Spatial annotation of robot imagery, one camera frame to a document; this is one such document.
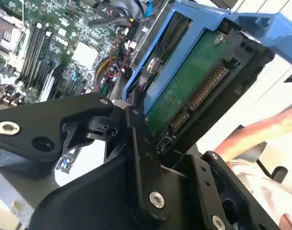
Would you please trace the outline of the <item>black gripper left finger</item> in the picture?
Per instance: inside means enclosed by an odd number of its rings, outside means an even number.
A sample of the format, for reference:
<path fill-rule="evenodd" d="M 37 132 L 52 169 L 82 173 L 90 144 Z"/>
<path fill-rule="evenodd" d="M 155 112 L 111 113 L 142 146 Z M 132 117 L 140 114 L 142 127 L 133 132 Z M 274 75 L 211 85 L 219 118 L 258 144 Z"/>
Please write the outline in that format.
<path fill-rule="evenodd" d="M 96 140 L 107 144 L 106 163 L 126 160 L 134 220 L 167 220 L 163 172 L 145 118 L 135 107 L 120 108 L 92 92 L 0 110 L 0 169 L 16 175 L 45 178 L 64 154 Z"/>

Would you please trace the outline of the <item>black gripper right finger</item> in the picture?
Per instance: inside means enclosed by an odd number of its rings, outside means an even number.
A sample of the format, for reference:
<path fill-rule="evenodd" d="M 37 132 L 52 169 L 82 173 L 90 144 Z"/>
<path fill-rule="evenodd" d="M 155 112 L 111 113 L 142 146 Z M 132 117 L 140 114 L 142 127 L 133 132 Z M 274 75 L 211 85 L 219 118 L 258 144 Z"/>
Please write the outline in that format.
<path fill-rule="evenodd" d="M 202 230 L 277 230 L 278 225 L 214 152 L 184 156 L 194 211 Z"/>

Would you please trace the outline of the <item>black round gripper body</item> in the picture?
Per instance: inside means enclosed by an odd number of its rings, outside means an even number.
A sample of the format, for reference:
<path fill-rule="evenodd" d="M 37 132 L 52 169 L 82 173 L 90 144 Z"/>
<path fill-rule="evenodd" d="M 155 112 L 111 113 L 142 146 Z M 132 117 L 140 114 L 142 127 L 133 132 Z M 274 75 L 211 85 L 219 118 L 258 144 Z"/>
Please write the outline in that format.
<path fill-rule="evenodd" d="M 160 224 L 134 220 L 129 207 L 126 160 L 112 160 L 47 195 L 32 214 L 30 230 L 202 230 L 188 179 L 161 168 L 171 214 Z"/>

